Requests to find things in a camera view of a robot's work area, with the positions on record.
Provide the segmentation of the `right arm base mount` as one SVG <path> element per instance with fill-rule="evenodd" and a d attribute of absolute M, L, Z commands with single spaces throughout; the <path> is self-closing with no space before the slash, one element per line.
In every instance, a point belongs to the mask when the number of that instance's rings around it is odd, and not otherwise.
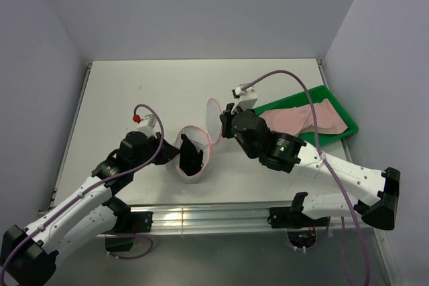
<path fill-rule="evenodd" d="M 271 207 L 267 223 L 274 229 L 292 229 L 288 232 L 288 242 L 296 248 L 308 248 L 316 243 L 316 224 L 313 219 L 300 212 L 292 212 L 290 207 Z"/>

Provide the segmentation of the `pink bra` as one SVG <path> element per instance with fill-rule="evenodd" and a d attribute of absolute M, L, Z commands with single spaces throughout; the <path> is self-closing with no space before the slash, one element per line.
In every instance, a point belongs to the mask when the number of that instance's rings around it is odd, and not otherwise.
<path fill-rule="evenodd" d="M 348 127 L 337 113 L 329 99 L 314 103 L 318 133 L 325 135 L 338 135 L 345 132 Z M 261 113 L 267 126 L 280 133 L 298 136 L 301 133 L 314 131 L 314 118 L 310 105 L 289 109 L 275 109 Z"/>

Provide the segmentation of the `black bra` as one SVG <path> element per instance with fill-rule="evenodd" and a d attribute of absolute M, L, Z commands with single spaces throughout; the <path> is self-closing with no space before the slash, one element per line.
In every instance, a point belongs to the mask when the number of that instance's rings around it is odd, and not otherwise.
<path fill-rule="evenodd" d="M 203 168 L 203 150 L 197 146 L 186 136 L 181 134 L 182 140 L 180 146 L 179 168 L 188 176 L 193 176 L 199 173 Z"/>

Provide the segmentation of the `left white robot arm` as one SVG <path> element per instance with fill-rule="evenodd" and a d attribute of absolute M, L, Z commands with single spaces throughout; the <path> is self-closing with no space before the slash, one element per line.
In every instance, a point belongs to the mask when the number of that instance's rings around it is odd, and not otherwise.
<path fill-rule="evenodd" d="M 126 134 L 63 202 L 26 227 L 14 225 L 5 232 L 1 274 L 19 285 L 45 285 L 68 255 L 96 235 L 128 230 L 130 207 L 117 193 L 133 181 L 135 172 L 150 164 L 165 165 L 179 152 L 161 133 Z"/>

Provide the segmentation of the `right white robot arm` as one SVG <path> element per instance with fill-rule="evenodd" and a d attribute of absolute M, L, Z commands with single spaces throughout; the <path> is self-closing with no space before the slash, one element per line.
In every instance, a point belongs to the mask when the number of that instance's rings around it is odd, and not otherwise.
<path fill-rule="evenodd" d="M 376 229 L 393 230 L 400 196 L 400 171 L 355 165 L 319 152 L 312 144 L 271 131 L 252 109 L 221 113 L 221 135 L 235 139 L 246 156 L 274 171 L 307 177 L 339 188 L 337 194 L 298 192 L 290 206 L 271 208 L 272 228 L 299 229 L 324 226 L 330 217 L 351 215 Z"/>

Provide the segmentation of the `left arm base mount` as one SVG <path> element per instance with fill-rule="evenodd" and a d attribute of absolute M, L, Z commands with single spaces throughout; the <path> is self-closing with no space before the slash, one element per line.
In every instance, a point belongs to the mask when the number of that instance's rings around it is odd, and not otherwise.
<path fill-rule="evenodd" d="M 142 234 L 151 232 L 153 214 L 151 211 L 131 211 L 120 215 L 114 227 L 107 232 L 105 250 L 111 256 L 118 255 L 121 258 L 119 253 L 129 252 L 137 242 L 144 240 L 149 247 L 142 256 L 150 253 L 154 248 L 154 241 Z"/>

